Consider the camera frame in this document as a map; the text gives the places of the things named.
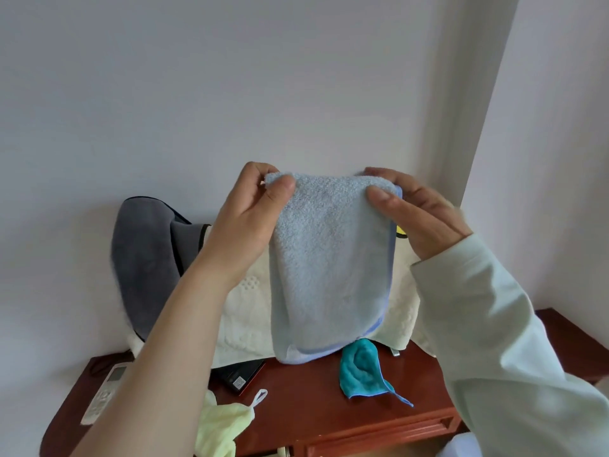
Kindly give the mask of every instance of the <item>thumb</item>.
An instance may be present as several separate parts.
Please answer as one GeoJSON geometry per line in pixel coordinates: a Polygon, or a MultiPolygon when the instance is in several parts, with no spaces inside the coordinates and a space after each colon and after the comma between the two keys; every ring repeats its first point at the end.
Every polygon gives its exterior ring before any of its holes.
{"type": "Polygon", "coordinates": [[[425,210],[400,199],[395,194],[383,191],[377,186],[366,189],[368,200],[383,215],[391,218],[408,237],[420,235],[424,231],[442,227],[442,222],[425,210]]]}
{"type": "Polygon", "coordinates": [[[253,209],[257,221],[272,222],[274,227],[281,210],[292,199],[295,188],[296,180],[290,175],[284,175],[268,186],[253,209]]]}

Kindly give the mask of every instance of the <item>person's left hand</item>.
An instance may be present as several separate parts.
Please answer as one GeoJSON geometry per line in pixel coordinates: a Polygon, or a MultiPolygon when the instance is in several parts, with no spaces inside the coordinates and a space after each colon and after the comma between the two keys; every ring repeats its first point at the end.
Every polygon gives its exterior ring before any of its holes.
{"type": "Polygon", "coordinates": [[[292,176],[282,176],[269,189],[260,185],[267,173],[276,171],[267,163],[248,162],[243,167],[197,257],[226,284],[226,291],[262,255],[281,210],[292,198],[296,187],[292,176]]]}

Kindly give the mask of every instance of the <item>forearm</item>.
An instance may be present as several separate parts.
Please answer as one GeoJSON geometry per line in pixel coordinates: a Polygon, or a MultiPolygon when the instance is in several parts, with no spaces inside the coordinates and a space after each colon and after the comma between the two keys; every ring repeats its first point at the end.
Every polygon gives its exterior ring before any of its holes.
{"type": "Polygon", "coordinates": [[[484,455],[609,447],[609,403],[564,373],[527,295],[476,236],[412,272],[447,389],[484,455]]]}
{"type": "Polygon", "coordinates": [[[227,288],[198,257],[75,457],[192,456],[227,288]]]}

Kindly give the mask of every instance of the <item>white hanging loop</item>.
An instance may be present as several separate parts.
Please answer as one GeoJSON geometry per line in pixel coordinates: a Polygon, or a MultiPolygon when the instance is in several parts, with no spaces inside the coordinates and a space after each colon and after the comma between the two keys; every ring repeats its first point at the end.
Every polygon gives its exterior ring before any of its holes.
{"type": "Polygon", "coordinates": [[[254,397],[254,400],[252,401],[252,405],[250,407],[253,409],[257,405],[259,405],[262,401],[264,401],[264,398],[266,398],[267,394],[269,394],[269,392],[266,391],[265,389],[258,390],[258,392],[256,393],[256,395],[254,397]]]}

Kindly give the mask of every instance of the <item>hand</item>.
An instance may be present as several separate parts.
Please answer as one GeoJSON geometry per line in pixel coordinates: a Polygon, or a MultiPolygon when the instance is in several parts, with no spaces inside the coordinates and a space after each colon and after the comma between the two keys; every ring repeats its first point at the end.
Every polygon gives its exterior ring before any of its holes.
{"type": "Polygon", "coordinates": [[[380,176],[402,188],[402,199],[376,186],[368,187],[366,194],[372,206],[404,230],[421,260],[442,253],[473,234],[453,204],[413,176],[372,167],[366,168],[364,174],[380,176]]]}
{"type": "Polygon", "coordinates": [[[260,185],[267,173],[276,171],[266,163],[248,162],[243,167],[197,257],[226,283],[226,291],[235,287],[262,255],[281,210],[294,193],[296,181],[289,175],[269,189],[260,185]]]}

